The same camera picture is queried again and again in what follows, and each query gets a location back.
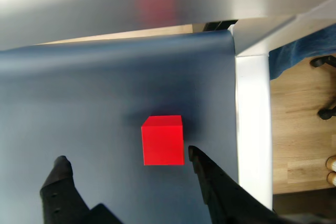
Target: dark gray surface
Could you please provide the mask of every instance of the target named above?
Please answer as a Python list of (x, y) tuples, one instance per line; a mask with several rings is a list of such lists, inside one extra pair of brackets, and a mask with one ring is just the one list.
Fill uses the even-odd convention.
[[(143, 165), (153, 114), (182, 115), (184, 166)], [(237, 181), (235, 122), (227, 31), (1, 52), (0, 222), (42, 223), (40, 187), (66, 155), (90, 208), (125, 224), (210, 223), (187, 146)]]

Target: black caster wheel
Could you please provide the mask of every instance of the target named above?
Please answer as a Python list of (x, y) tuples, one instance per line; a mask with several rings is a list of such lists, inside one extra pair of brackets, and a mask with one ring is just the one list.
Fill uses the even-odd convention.
[(325, 63), (325, 59), (323, 59), (321, 57), (312, 59), (310, 61), (310, 65), (314, 68), (321, 67), (324, 63)]
[(319, 110), (319, 112), (317, 112), (317, 115), (319, 115), (319, 117), (323, 120), (328, 120), (331, 119), (332, 115), (332, 110), (326, 110), (326, 109), (322, 109)]

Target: cube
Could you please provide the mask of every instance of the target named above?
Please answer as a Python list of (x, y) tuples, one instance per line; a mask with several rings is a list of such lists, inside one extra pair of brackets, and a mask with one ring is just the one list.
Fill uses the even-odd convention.
[(150, 116), (141, 127), (145, 165), (184, 165), (182, 117)]

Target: person's leg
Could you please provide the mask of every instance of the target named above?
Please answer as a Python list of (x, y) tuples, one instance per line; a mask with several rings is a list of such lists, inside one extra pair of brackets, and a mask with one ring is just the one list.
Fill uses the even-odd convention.
[(336, 24), (269, 52), (270, 79), (299, 63), (305, 57), (336, 53)]

